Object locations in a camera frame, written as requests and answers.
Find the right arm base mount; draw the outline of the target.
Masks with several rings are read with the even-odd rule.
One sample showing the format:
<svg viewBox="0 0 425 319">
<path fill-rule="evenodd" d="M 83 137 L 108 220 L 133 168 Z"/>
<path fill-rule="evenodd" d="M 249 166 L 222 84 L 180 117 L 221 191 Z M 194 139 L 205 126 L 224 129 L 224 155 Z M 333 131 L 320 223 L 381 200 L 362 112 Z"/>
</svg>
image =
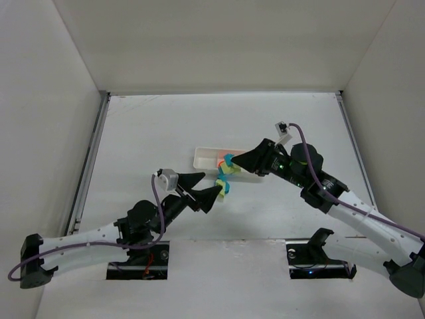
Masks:
<svg viewBox="0 0 425 319">
<path fill-rule="evenodd" d="M 330 259 L 323 250 L 325 240 L 334 232 L 318 229 L 310 239 L 286 241 L 286 256 L 290 278 L 295 280 L 313 279 L 354 279 L 356 265 L 347 261 Z"/>
</svg>

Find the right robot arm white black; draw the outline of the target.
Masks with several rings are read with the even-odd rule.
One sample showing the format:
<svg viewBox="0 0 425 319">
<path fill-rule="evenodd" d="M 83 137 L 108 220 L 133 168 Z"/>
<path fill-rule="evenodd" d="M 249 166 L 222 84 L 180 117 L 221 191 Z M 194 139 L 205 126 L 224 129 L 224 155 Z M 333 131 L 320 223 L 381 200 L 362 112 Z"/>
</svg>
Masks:
<svg viewBox="0 0 425 319">
<path fill-rule="evenodd" d="M 304 246 L 313 263 L 340 260 L 357 264 L 383 275 L 408 296 L 424 297 L 424 239 L 395 227 L 344 183 L 324 172 L 323 157 L 312 145 L 296 144 L 287 152 L 282 145 L 263 139 L 231 162 L 258 176 L 271 173 L 301 188 L 300 196 L 310 207 L 362 235 L 357 241 L 330 229 L 318 229 Z"/>
</svg>

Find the green teal lego cluster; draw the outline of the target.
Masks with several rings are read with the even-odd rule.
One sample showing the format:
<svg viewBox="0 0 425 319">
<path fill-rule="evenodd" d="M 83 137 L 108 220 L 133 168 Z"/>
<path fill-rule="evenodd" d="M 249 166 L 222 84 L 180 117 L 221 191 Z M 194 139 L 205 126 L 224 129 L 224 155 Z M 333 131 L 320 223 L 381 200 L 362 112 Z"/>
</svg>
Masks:
<svg viewBox="0 0 425 319">
<path fill-rule="evenodd" d="M 232 162 L 234 154 L 228 153 L 226 162 L 220 164 L 218 168 L 218 176 L 220 178 L 227 177 L 228 175 L 234 175 L 241 172 L 241 168 Z"/>
</svg>

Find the white three-compartment tray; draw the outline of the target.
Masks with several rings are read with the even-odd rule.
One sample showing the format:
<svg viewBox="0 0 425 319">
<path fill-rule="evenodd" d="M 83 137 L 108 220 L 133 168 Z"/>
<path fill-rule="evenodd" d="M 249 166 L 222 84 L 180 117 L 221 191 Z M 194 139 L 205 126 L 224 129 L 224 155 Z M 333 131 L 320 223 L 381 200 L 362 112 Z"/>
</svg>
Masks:
<svg viewBox="0 0 425 319">
<path fill-rule="evenodd" d="M 233 154 L 237 156 L 245 152 L 246 150 L 197 147 L 195 149 L 193 167 L 196 171 L 205 172 L 210 176 L 217 176 L 218 165 L 224 160 L 224 156 L 226 154 Z M 228 181 L 262 183 L 262 178 L 242 169 L 239 173 L 229 175 Z"/>
</svg>

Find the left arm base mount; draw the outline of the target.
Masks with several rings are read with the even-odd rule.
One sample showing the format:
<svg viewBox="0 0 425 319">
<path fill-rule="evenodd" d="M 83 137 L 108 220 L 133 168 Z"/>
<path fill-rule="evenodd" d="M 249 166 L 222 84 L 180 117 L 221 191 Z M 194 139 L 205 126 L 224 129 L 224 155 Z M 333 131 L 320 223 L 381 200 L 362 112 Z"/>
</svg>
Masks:
<svg viewBox="0 0 425 319">
<path fill-rule="evenodd" d="M 126 262 L 108 264 L 106 280 L 167 280 L 170 242 L 163 241 L 147 251 L 131 251 Z"/>
</svg>

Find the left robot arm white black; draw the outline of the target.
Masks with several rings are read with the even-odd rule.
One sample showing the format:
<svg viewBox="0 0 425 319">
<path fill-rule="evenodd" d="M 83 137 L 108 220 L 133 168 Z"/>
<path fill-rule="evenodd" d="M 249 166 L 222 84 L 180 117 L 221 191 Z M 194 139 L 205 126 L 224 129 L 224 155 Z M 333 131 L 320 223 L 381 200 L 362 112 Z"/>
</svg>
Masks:
<svg viewBox="0 0 425 319">
<path fill-rule="evenodd" d="M 125 217 L 107 225 L 56 238 L 38 233 L 25 238 L 20 263 L 8 279 L 23 290 L 48 284 L 55 276 L 102 263 L 126 263 L 146 256 L 158 245 L 168 226 L 187 208 L 208 213 L 221 185 L 196 190 L 205 173 L 160 169 L 151 176 L 155 201 L 138 201 Z"/>
</svg>

